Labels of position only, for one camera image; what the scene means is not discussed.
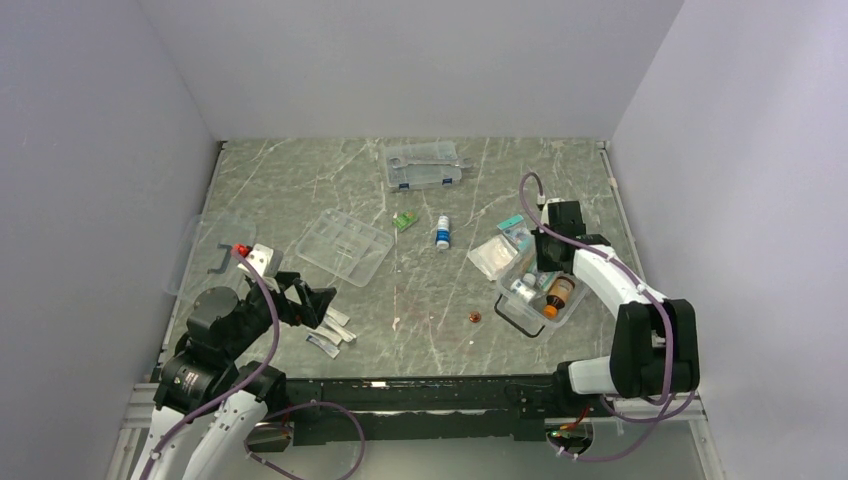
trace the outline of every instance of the white bottle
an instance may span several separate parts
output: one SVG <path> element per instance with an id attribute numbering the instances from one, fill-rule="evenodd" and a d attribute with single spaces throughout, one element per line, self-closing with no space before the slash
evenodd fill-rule
<path id="1" fill-rule="evenodd" d="M 447 215 L 439 215 L 439 223 L 436 224 L 436 248 L 450 248 L 450 219 Z"/>

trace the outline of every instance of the gray marble surface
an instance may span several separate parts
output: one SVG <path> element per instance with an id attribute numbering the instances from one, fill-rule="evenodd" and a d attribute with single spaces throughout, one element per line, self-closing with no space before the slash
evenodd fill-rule
<path id="1" fill-rule="evenodd" d="M 207 275 L 220 263 L 219 240 L 234 236 L 233 224 L 255 224 L 256 242 L 281 249 L 281 269 L 301 272 L 313 287 L 335 286 L 333 306 L 350 315 L 358 336 L 331 359 L 307 343 L 302 329 L 283 326 L 272 365 L 292 378 L 499 375 L 549 373 L 559 362 L 608 353 L 612 315 L 590 294 L 573 317 L 547 341 L 527 338 L 495 315 L 494 283 L 466 259 L 466 253 L 498 233 L 496 225 L 520 213 L 518 181 L 534 170 L 548 197 L 581 202 L 589 232 L 605 235 L 625 262 L 632 252 L 625 237 L 603 162 L 591 139 L 456 138 L 457 150 L 474 166 L 459 185 L 389 192 L 383 145 L 433 141 L 430 138 L 239 140 L 225 144 L 212 185 L 198 248 L 170 345 L 185 332 L 194 297 L 205 288 L 233 282 L 237 275 Z M 535 191 L 528 187 L 530 198 Z M 327 208 L 335 208 L 395 235 L 392 215 L 413 209 L 419 222 L 397 234 L 370 283 L 356 287 L 294 254 L 295 245 Z M 436 220 L 451 218 L 451 248 L 433 246 Z M 479 323 L 468 320 L 479 311 Z M 396 328 L 392 328 L 399 318 Z M 270 331 L 240 363 L 264 357 Z"/>

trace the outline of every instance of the small orange item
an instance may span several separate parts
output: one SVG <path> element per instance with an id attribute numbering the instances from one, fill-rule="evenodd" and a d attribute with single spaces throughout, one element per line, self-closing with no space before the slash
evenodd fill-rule
<path id="1" fill-rule="evenodd" d="M 247 247 L 245 245 L 242 245 L 240 243 L 237 243 L 237 244 L 233 245 L 233 250 L 238 252 L 238 254 L 241 255 L 242 257 L 247 257 L 247 255 L 250 253 L 252 248 Z"/>

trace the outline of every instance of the vial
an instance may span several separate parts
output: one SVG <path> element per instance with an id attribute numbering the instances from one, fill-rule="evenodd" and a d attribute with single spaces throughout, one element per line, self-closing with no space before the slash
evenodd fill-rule
<path id="1" fill-rule="evenodd" d="M 533 301 L 533 299 L 535 299 L 536 296 L 539 294 L 539 292 L 537 292 L 536 290 L 525 285 L 520 278 L 512 282 L 512 285 L 509 286 L 509 290 L 512 293 L 515 293 L 516 295 L 521 297 L 521 299 L 527 303 Z"/>
<path id="2" fill-rule="evenodd" d="M 436 248 L 450 248 L 450 219 L 447 215 L 439 215 L 439 223 L 436 224 Z"/>

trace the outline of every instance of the label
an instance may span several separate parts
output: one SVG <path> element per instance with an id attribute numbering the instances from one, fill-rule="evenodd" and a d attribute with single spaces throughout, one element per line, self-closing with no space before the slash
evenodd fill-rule
<path id="1" fill-rule="evenodd" d="M 548 290 L 548 295 L 559 297 L 563 302 L 567 302 L 572 290 L 574 290 L 574 282 L 565 277 L 559 277 Z"/>

